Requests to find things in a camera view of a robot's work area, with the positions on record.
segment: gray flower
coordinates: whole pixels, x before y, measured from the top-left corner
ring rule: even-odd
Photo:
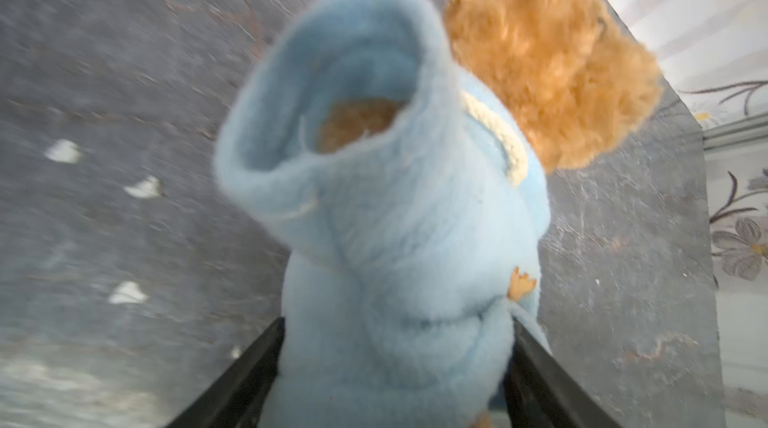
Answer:
[[[763,169],[763,176],[752,178],[746,184],[748,190],[768,190],[768,168]]]
[[[751,218],[739,218],[736,233],[715,231],[712,244],[722,248],[723,271],[731,276],[752,281],[768,260],[768,244],[761,244],[763,231]]]

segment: gray marble surface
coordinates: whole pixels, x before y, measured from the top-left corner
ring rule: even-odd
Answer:
[[[0,0],[0,427],[160,426],[278,315],[286,252],[216,193],[210,154],[249,66],[311,1]],[[79,164],[44,157],[60,138]],[[148,175],[163,197],[123,190]],[[693,118],[667,89],[550,190],[556,358],[627,427],[722,427]],[[124,281],[148,299],[110,303]]]

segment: plush toy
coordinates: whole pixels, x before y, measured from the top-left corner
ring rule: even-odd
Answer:
[[[658,103],[656,61],[602,0],[449,0],[444,21],[455,59],[501,99],[547,173],[615,148]],[[322,146],[379,132],[393,113],[342,107]]]
[[[379,133],[331,143],[339,113]],[[319,1],[248,79],[214,169],[292,250],[260,427],[486,426],[512,319],[547,346],[544,171],[430,1]]]

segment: blue fabric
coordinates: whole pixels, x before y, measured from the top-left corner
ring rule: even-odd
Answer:
[[[468,428],[504,373],[511,315],[546,343],[538,289],[520,304],[505,296],[515,266],[541,277],[541,165],[527,146],[528,176],[513,188],[460,87],[517,129],[454,64],[428,0],[321,0],[247,81],[214,169],[293,251],[260,426]],[[408,101],[387,132],[316,153],[334,101],[374,96]]]

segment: teddy bear head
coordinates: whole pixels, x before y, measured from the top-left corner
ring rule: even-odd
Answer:
[[[603,0],[449,0],[453,55],[494,91],[544,170],[611,150],[658,103],[654,57]]]

